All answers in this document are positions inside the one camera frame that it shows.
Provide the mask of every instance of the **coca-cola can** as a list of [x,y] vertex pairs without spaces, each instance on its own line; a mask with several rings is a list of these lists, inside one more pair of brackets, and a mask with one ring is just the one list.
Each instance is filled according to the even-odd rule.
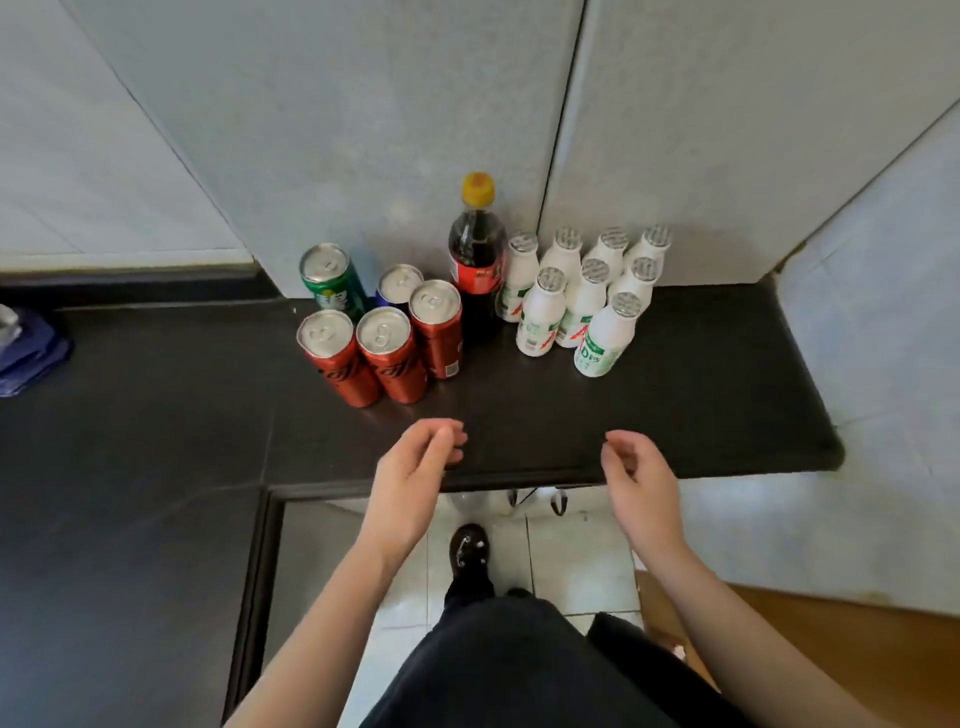
[[449,379],[460,372],[464,355],[462,316],[460,293],[445,280],[428,280],[410,294],[410,317],[420,353],[427,370],[437,379]]
[[310,314],[297,330],[297,342],[351,407],[366,407],[380,399],[383,390],[360,354],[346,313],[327,309]]
[[388,397],[404,404],[423,397],[426,370],[403,311],[380,306],[366,313],[357,324],[357,342]]

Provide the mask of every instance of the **black shoe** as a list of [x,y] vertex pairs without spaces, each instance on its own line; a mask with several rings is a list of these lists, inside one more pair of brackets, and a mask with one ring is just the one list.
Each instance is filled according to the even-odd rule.
[[464,569],[487,570],[490,560],[490,539],[477,523],[466,523],[453,532],[450,539],[450,568],[456,576]]

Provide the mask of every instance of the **person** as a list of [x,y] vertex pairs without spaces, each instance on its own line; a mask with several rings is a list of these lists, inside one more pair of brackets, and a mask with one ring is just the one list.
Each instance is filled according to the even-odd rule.
[[[468,440],[420,420],[380,459],[355,544],[229,719],[228,728],[333,728],[373,617],[426,533],[444,468]],[[523,590],[495,597],[476,524],[450,544],[444,613],[364,726],[889,725],[721,582],[684,540],[676,476],[654,443],[608,432],[600,462],[616,522],[659,580],[720,692],[641,630],[598,615],[586,637]]]

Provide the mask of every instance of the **white wall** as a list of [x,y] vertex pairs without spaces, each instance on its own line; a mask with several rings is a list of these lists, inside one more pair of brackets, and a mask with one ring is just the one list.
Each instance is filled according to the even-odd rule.
[[847,448],[838,473],[684,484],[725,577],[960,614],[960,107],[778,283]]
[[753,282],[960,96],[955,0],[590,0],[541,236],[677,228],[661,283]]
[[0,272],[249,262],[55,0],[0,3]]
[[536,225],[582,0],[65,0],[280,290],[448,270],[466,172]]

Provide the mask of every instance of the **yogurt drink bottle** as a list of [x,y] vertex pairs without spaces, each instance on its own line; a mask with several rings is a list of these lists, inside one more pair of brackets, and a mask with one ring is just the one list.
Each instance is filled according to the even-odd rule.
[[630,270],[630,264],[639,257],[652,257],[663,270],[663,257],[670,250],[673,242],[673,232],[665,225],[655,225],[643,231],[643,235],[623,256],[625,270]]
[[537,237],[531,232],[518,232],[507,245],[503,285],[496,296],[496,315],[515,324],[520,320],[520,307],[537,280]]
[[597,258],[610,266],[610,280],[617,280],[623,275],[623,253],[627,250],[630,239],[621,228],[607,228],[597,237],[597,244],[584,258]]
[[527,356],[543,356],[553,346],[557,325],[564,316],[566,280],[559,268],[540,268],[537,282],[523,299],[516,346]]
[[580,275],[580,250],[584,237],[575,228],[560,228],[553,235],[553,245],[543,254],[541,268],[559,268],[570,283]]
[[640,299],[632,293],[618,293],[610,305],[593,317],[573,363],[584,376],[603,376],[616,363],[634,338]]
[[589,257],[584,261],[580,274],[566,287],[566,312],[557,327],[557,344],[565,349],[577,347],[593,314],[607,303],[607,283],[610,266],[603,260]]
[[650,300],[654,295],[654,283],[660,277],[660,262],[652,257],[634,258],[630,268],[623,272],[623,275],[610,286],[607,294],[610,301],[618,293],[627,291],[640,299],[643,305],[643,311],[650,305]]

